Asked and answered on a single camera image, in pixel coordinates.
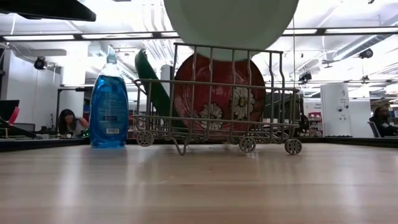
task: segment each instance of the wooden table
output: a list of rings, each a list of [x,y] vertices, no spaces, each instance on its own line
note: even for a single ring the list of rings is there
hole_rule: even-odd
[[[398,223],[398,152],[89,146],[0,154],[0,223]]]

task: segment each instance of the person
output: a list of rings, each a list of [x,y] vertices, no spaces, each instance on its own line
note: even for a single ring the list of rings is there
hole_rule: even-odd
[[[376,125],[381,137],[395,136],[398,133],[398,128],[388,123],[388,117],[390,117],[388,108],[380,106],[374,110],[373,117],[369,118]]]
[[[70,109],[65,109],[60,113],[59,131],[61,135],[73,133],[77,136],[81,131],[88,128],[88,122],[84,118],[76,118],[74,112]]]

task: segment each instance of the red plate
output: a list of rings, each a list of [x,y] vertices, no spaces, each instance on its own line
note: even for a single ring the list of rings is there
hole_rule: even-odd
[[[182,63],[179,68],[176,80],[210,82],[210,60],[197,54],[195,80],[192,80],[193,73],[193,55]],[[250,69],[252,73],[253,86],[265,86],[260,70],[251,62]],[[236,84],[249,84],[249,71],[247,60],[235,62]],[[213,83],[230,83],[233,84],[232,62],[221,62],[213,60]],[[230,86],[213,85],[211,87],[211,105],[208,108],[209,85],[195,85],[195,95],[193,96],[193,117],[207,118],[210,112],[210,118],[214,121],[209,122],[212,135],[229,135],[226,131],[230,130],[231,123],[221,122],[217,120],[231,119],[232,104],[232,88]],[[235,88],[233,114],[234,120],[247,120],[247,108],[249,105],[250,121],[259,121],[264,109],[264,89],[251,89],[250,100],[248,102],[248,89]],[[191,115],[191,99],[192,85],[176,84],[174,87],[174,107],[181,118],[189,118]],[[191,121],[184,121],[187,127],[190,127]],[[208,123],[206,121],[195,121],[193,128],[194,133],[205,133]],[[233,124],[233,131],[245,131],[249,126],[247,124]],[[210,136],[210,139],[219,139],[216,136]]]

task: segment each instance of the wire dish rack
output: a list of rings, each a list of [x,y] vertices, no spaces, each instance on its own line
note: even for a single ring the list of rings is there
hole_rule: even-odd
[[[156,78],[140,78],[134,81],[134,84],[138,87],[137,99],[133,99],[137,102],[137,110],[133,116],[135,119],[135,135],[137,143],[140,146],[148,147],[154,143],[155,139],[163,139],[167,141],[173,141],[178,153],[184,155],[187,151],[187,146],[190,142],[207,142],[208,140],[216,139],[218,141],[227,142],[230,144],[237,144],[243,152],[249,153],[255,150],[256,144],[285,144],[285,150],[291,155],[297,155],[302,151],[302,143],[298,139],[292,139],[294,135],[295,128],[299,125],[295,122],[295,110],[296,110],[296,98],[298,97],[298,89],[286,88],[285,87],[285,77],[282,72],[282,58],[283,52],[273,51],[273,50],[257,50],[257,49],[239,49],[239,48],[228,48],[220,46],[209,46],[209,45],[196,45],[196,44],[185,44],[185,43],[174,43],[175,44],[175,58],[172,71],[170,73],[170,80],[159,80]],[[192,69],[192,79],[191,81],[175,80],[175,71],[177,64],[178,47],[185,46],[191,47],[193,49],[193,69]],[[195,81],[195,73],[197,66],[197,49],[208,48],[211,57],[209,58],[210,63],[208,65],[210,73],[210,82],[198,82]],[[235,65],[237,62],[234,60],[234,55],[236,51],[245,51],[248,53],[248,59],[245,60],[247,63],[247,73],[249,74],[249,84],[237,84],[235,81],[233,83],[217,83],[213,82],[213,52],[215,49],[218,50],[229,50],[231,52],[231,69],[233,71],[233,76],[236,76]],[[252,71],[251,71],[251,53],[253,52],[264,52],[269,56],[269,72],[271,74],[271,82],[264,85],[252,85]],[[279,73],[282,80],[279,82],[281,87],[275,87],[274,83],[274,72],[272,71],[272,58],[273,56],[279,56]],[[154,88],[156,86],[163,85],[167,83],[170,87],[170,98],[167,102],[167,112],[162,113],[156,110],[156,103],[154,102]],[[175,87],[177,85],[185,85],[192,88],[192,93],[195,92],[195,88],[199,86],[209,86],[209,97],[205,108],[210,110],[213,100],[211,97],[212,89],[222,86],[223,88],[230,88],[231,91],[231,105],[235,105],[234,100],[236,97],[236,89],[247,90],[247,93],[252,93],[252,91],[260,91],[264,94],[264,104],[263,109],[268,111],[268,114],[261,110],[261,115],[258,119],[252,120],[249,116],[245,118],[237,119],[235,116],[217,117],[211,116],[207,113],[205,116],[198,116],[200,112],[193,109],[195,104],[195,97],[191,97],[190,100],[190,110],[187,116],[179,116],[175,112],[174,94]],[[140,111],[140,98],[142,94],[146,95],[146,110]],[[246,103],[250,102],[249,97],[252,94],[247,94]],[[245,107],[247,109],[247,114],[250,114],[249,106]],[[228,108],[230,114],[234,114],[233,107]],[[228,124],[229,128],[220,129],[216,124]],[[178,145],[178,142],[183,142],[183,147]]]

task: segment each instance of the blue dish soap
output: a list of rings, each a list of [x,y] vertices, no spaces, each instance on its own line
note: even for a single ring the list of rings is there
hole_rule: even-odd
[[[124,147],[129,127],[126,83],[109,54],[93,88],[90,105],[90,143],[92,147]]]

